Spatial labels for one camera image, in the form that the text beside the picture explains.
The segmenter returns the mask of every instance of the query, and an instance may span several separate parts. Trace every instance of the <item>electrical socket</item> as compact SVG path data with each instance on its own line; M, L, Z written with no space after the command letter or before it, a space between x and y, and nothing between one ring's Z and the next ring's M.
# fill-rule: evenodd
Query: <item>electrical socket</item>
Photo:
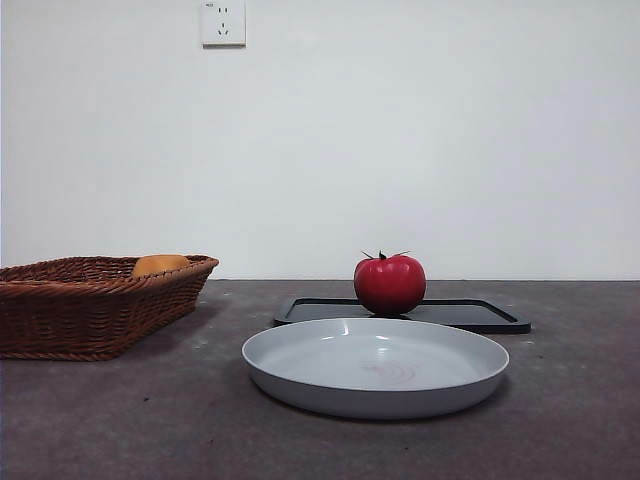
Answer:
M202 45L246 45L245 1L209 1L200 12Z

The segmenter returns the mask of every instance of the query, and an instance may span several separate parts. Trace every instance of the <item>brown wicker basket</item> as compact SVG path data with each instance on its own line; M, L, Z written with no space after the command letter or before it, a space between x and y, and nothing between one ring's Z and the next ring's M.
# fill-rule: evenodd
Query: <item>brown wicker basket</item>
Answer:
M218 260L131 277L138 257L74 257L0 269L0 358L109 360L195 309Z

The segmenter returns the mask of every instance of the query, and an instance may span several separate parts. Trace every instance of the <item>red tomato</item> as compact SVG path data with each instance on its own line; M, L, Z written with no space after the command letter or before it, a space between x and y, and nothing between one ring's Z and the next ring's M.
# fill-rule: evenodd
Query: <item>red tomato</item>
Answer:
M365 258L356 266L353 286L360 303L378 315L400 315L413 310L427 289L422 265L398 254Z

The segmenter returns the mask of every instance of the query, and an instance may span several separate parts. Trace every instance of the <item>round plate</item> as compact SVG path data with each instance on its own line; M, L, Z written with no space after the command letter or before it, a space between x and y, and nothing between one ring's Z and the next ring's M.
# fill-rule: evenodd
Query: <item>round plate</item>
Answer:
M509 354L481 335L411 320L335 318L272 328L242 346L251 378L330 415L417 418L469 407L498 386Z

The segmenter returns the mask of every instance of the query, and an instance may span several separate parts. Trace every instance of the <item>gray table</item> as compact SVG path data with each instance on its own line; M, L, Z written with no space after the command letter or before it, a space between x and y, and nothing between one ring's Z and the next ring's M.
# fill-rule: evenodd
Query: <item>gray table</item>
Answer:
M431 282L534 325L492 335L508 377L482 404L410 422L288 407L249 380L240 347L297 296L350 282L210 281L193 314L118 359L9 360L2 478L640 478L640 282Z

